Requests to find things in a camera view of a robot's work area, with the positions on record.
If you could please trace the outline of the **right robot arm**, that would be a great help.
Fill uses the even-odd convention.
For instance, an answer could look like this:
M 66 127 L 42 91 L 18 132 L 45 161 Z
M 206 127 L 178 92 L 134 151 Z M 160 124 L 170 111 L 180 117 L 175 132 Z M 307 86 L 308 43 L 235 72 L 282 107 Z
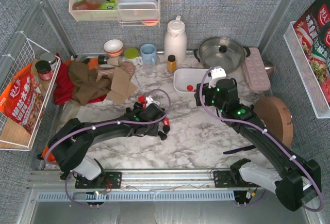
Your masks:
M 217 114 L 212 117 L 250 141 L 275 169 L 272 172 L 258 167 L 250 159 L 240 159 L 230 167 L 235 184 L 247 182 L 263 187 L 274 193 L 290 211 L 301 207 L 311 212 L 323 209 L 319 164 L 292 152 L 266 129 L 252 108 L 240 103 L 234 78 L 220 79 L 214 87 L 199 83 L 194 97 L 196 105 L 202 106 L 206 112 L 210 106 L 215 107 Z

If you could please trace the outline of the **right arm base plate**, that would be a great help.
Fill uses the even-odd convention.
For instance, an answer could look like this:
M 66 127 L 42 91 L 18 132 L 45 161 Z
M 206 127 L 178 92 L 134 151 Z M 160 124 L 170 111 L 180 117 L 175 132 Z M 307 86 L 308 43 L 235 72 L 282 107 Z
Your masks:
M 248 188 L 257 187 L 256 184 L 248 183 L 241 179 L 234 180 L 229 170 L 214 170 L 212 173 L 215 188 Z

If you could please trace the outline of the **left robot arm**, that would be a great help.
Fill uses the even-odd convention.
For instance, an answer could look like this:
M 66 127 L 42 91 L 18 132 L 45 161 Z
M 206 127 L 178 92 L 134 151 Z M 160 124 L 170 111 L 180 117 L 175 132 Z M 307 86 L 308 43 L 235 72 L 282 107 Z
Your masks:
M 166 117 L 165 109 L 152 103 L 143 108 L 136 103 L 122 116 L 101 122 L 68 121 L 48 142 L 43 158 L 54 163 L 67 175 L 70 172 L 88 181 L 103 178 L 103 168 L 95 159 L 86 156 L 97 143 L 120 137 L 157 136 L 159 124 Z

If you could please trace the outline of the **brown cloth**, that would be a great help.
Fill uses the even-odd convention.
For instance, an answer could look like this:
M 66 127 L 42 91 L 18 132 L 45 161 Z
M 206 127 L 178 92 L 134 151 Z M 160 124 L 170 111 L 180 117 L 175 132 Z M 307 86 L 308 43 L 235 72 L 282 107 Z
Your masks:
M 97 81 L 97 70 L 89 70 L 88 65 L 80 61 L 72 61 L 69 64 L 68 75 L 74 85 L 72 97 L 81 106 L 105 96 L 111 89 L 111 80 L 108 77 Z

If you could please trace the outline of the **brown cardboard piece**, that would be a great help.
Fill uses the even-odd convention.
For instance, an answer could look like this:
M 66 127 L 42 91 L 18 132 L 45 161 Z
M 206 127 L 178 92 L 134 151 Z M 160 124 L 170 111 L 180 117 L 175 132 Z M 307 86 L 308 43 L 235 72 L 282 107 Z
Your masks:
M 115 104 L 123 104 L 134 92 L 137 86 L 130 81 L 130 75 L 119 67 L 114 70 L 111 81 L 111 89 L 107 93 L 107 99 Z

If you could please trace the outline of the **white plastic storage basket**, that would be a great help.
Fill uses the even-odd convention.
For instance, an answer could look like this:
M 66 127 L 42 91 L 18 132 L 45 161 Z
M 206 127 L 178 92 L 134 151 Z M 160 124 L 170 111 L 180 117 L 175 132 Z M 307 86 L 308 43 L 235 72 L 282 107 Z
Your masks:
M 207 69 L 180 68 L 174 72 L 173 85 L 176 93 L 182 97 L 193 97 L 197 84 L 201 83 Z M 193 90 L 188 91 L 187 86 L 192 85 Z

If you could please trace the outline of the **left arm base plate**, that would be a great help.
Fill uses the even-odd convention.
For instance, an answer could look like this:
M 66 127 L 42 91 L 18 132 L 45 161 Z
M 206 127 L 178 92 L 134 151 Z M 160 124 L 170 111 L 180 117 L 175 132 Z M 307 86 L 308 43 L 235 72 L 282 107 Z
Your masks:
M 122 173 L 118 171 L 103 172 L 94 180 L 87 180 L 82 176 L 75 176 L 76 189 L 119 189 Z

